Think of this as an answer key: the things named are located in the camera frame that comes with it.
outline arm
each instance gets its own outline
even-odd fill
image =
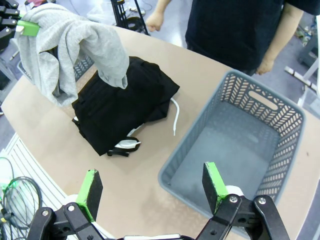
[[[295,33],[303,13],[304,11],[289,3],[284,4],[274,38],[256,71],[257,74],[261,75],[271,71],[276,57]]]
[[[154,12],[146,20],[146,25],[150,32],[155,30],[160,31],[164,23],[164,14],[168,4],[171,0],[158,0]]]

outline white cable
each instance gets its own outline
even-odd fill
[[[179,117],[179,113],[180,113],[180,107],[179,104],[176,102],[176,100],[174,100],[173,98],[170,99],[175,107],[176,107],[176,114],[175,114],[175,119],[174,119],[174,123],[173,123],[173,136],[176,135],[176,127],[177,127],[177,121],[178,121],[178,117]]]
[[[141,128],[142,125],[143,125],[143,124],[141,124],[141,125],[138,126],[137,128],[132,129],[132,130],[128,133],[127,137],[131,137],[131,135],[134,134],[134,132],[137,131],[139,128]]]

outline person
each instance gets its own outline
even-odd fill
[[[158,0],[146,20],[160,31],[171,0]],[[320,0],[193,0],[187,48],[248,75],[271,71],[303,12],[320,14]]]

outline basket handle hole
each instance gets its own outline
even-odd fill
[[[266,99],[265,97],[261,96],[260,94],[256,93],[255,91],[249,91],[249,96],[259,101],[260,103],[266,105],[268,108],[271,108],[274,111],[278,110],[278,106],[276,104]]]

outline hand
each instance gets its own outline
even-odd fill
[[[163,23],[164,14],[159,12],[153,12],[145,21],[150,32],[154,32],[155,30],[160,31]]]
[[[262,75],[267,72],[270,72],[274,66],[274,63],[275,63],[275,60],[273,58],[264,57],[255,73]]]

